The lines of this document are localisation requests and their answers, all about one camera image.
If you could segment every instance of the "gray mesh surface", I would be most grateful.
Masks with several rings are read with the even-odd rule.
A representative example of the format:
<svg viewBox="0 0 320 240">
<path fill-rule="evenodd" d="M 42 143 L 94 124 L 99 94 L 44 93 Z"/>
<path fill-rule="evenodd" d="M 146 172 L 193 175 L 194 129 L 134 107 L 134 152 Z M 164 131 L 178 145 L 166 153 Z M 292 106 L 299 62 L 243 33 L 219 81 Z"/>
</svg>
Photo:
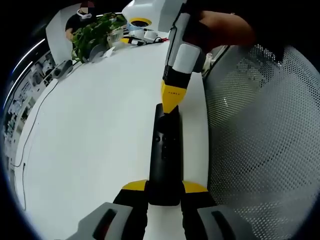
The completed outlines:
<svg viewBox="0 0 320 240">
<path fill-rule="evenodd" d="M 239 52 L 232 48 L 229 51 Z M 262 240 L 294 235 L 320 189 L 320 75 L 293 47 L 226 53 L 205 83 L 208 189 Z"/>
</svg>

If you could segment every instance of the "wall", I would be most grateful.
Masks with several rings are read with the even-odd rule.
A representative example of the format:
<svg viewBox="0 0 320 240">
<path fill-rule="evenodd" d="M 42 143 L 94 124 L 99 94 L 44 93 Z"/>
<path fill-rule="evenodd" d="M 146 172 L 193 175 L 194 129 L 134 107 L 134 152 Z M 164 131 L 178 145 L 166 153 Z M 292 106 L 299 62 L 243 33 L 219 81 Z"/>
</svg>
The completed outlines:
<svg viewBox="0 0 320 240">
<path fill-rule="evenodd" d="M 71 59 L 72 43 L 66 38 L 66 23 L 76 13 L 80 4 L 61 9 L 52 18 L 45 29 L 46 38 L 55 63 L 58 65 Z"/>
</svg>

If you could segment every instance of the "white table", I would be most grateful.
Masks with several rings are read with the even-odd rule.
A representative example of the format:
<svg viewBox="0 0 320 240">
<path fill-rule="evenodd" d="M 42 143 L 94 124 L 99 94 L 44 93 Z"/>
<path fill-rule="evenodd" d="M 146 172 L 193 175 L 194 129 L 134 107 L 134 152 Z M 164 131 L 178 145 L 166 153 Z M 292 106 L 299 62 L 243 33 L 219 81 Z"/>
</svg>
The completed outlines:
<svg viewBox="0 0 320 240">
<path fill-rule="evenodd" d="M 81 65 L 65 80 L 53 80 L 36 102 L 15 163 L 21 160 L 35 120 L 23 154 L 26 213 L 45 239 L 67 238 L 79 220 L 102 203 L 112 202 L 122 186 L 148 178 L 168 45 L 123 49 L 111 58 Z M 208 121 L 200 74 L 192 74 L 179 109 L 184 179 L 206 186 Z M 22 167 L 16 169 L 16 184 L 24 204 Z M 180 206 L 149 206 L 144 239 L 155 236 L 185 238 Z"/>
</svg>

